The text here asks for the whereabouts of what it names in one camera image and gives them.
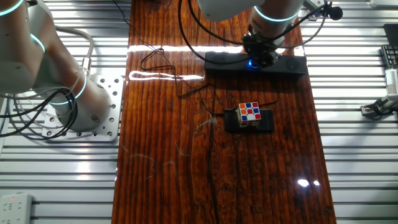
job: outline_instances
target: glossy wooden surface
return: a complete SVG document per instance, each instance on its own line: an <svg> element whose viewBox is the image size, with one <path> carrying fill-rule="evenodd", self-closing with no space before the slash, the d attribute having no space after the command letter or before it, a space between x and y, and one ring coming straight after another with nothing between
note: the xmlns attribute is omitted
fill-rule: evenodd
<svg viewBox="0 0 398 224"><path fill-rule="evenodd" d="M213 89L178 97L176 91L192 88L182 81L176 88L171 70L143 72L140 61L150 50L130 30L112 223L336 223L309 76L296 82L245 74L204 80L204 63L180 36L177 3L132 2L131 21L142 39L164 46L189 84L214 84L225 108L279 99L265 107L274 111L275 131L226 133L223 118L212 118L200 103L203 98L210 110L223 112ZM246 13L219 23L200 19L229 39L247 31ZM183 25L192 45L223 46L195 25L186 4ZM300 30L286 38L301 42ZM155 55L143 66L165 63Z"/></svg>

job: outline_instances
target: mounting hole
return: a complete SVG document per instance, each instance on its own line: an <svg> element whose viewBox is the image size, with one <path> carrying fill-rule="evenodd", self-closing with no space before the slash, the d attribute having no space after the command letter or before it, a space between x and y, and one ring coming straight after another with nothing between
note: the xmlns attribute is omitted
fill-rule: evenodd
<svg viewBox="0 0 398 224"><path fill-rule="evenodd" d="M95 114L91 115L91 119L92 119L95 123L100 124L100 118L99 118L97 115L95 115Z"/></svg>

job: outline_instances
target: black clamp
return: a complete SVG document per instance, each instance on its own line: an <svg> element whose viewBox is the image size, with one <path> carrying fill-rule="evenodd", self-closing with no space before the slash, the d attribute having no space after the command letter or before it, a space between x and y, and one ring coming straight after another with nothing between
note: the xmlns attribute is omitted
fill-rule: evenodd
<svg viewBox="0 0 398 224"><path fill-rule="evenodd" d="M37 0L27 0L27 3L29 4L29 6L35 6L38 4Z"/></svg>

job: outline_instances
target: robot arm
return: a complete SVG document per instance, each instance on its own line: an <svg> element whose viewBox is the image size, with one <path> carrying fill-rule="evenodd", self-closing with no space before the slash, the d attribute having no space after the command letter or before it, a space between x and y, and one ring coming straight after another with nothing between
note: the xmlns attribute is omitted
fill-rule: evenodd
<svg viewBox="0 0 398 224"><path fill-rule="evenodd" d="M207 19L219 22L230 19L253 6L261 6L265 0L197 0Z"/></svg>
<svg viewBox="0 0 398 224"><path fill-rule="evenodd" d="M197 0L203 14L211 21L230 19L253 7L249 25L264 38L283 33L293 23L305 0Z"/></svg>
<svg viewBox="0 0 398 224"><path fill-rule="evenodd" d="M72 130L86 131L105 120L111 105L109 94L86 77L63 45L43 0L0 1L0 42L1 94L32 89L47 99L59 88L68 88L78 107ZM57 95L50 104L58 115L71 116L63 95ZM64 125L67 121L66 116L61 120Z"/></svg>

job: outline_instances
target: rubik's cube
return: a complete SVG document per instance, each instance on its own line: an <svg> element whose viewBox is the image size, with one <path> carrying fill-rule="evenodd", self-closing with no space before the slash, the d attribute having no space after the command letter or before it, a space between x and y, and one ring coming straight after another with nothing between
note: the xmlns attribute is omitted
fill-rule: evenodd
<svg viewBox="0 0 398 224"><path fill-rule="evenodd" d="M238 110L239 127L258 126L261 121L259 103L240 103Z"/></svg>

